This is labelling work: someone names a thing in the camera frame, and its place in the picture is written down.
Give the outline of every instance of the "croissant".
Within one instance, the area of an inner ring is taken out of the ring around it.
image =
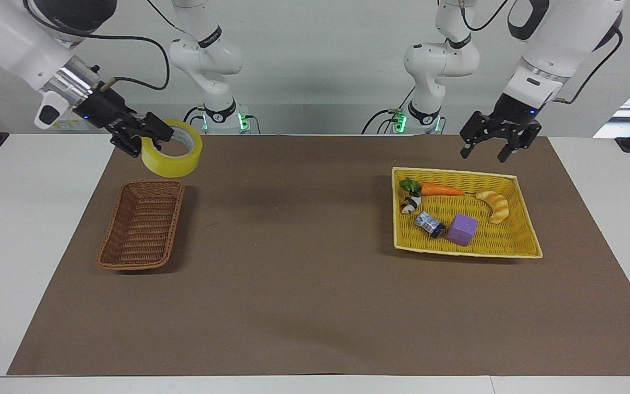
[[[504,195],[498,192],[479,192],[475,195],[475,198],[482,200],[490,205],[492,208],[492,216],[490,216],[490,223],[500,224],[503,220],[510,216],[510,205]]]

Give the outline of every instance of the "purple block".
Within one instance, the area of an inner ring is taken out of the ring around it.
[[[448,229],[447,239],[454,244],[468,246],[470,240],[473,239],[473,235],[475,235],[477,227],[478,221],[476,219],[459,213],[453,218],[453,223]]]

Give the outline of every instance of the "yellow tape roll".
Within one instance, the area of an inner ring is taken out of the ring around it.
[[[198,159],[203,150],[201,135],[195,128],[177,119],[165,119],[165,123],[174,130],[173,140],[181,142],[189,150],[185,155],[171,157],[165,155],[152,143],[152,139],[142,137],[142,162],[148,170],[160,177],[181,178],[189,175],[198,167]]]

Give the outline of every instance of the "brown tabletop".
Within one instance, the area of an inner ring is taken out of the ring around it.
[[[547,139],[205,137],[172,258],[95,267],[114,152],[9,374],[630,375],[630,283]],[[540,260],[395,250],[390,168],[518,176]]]

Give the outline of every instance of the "white wall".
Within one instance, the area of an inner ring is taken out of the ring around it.
[[[174,19],[169,0],[154,2]],[[483,2],[476,25],[487,20],[500,2]],[[99,33],[138,33],[162,43],[178,36],[146,2],[119,3],[118,12]],[[247,58],[243,72],[232,78],[235,94],[253,105],[255,114],[262,112],[263,126],[273,125],[268,127],[271,132],[358,132],[373,109],[397,106],[412,86],[402,65],[408,45],[442,40],[433,26],[433,0],[213,0],[208,7],[222,25],[224,37],[237,43]],[[490,112],[515,69],[524,44],[510,37],[506,14],[507,10],[488,29],[474,34],[482,54],[477,73],[445,81],[447,132],[456,132],[475,109]],[[539,119],[545,135],[590,137],[630,97],[630,0],[622,30],[625,44],[580,100],[570,107],[549,105],[542,112]],[[584,64],[565,94],[572,95],[605,51],[608,48]],[[106,78],[126,75],[153,83],[162,79],[160,54],[146,43],[86,40],[77,52],[90,65],[101,65]],[[172,113],[200,101],[182,72],[173,73],[164,92],[127,83],[116,88],[129,103],[168,105],[164,108]],[[30,123],[39,100],[25,83],[0,70],[0,129],[35,131]],[[310,120],[290,123],[293,109],[301,114],[297,120]]]

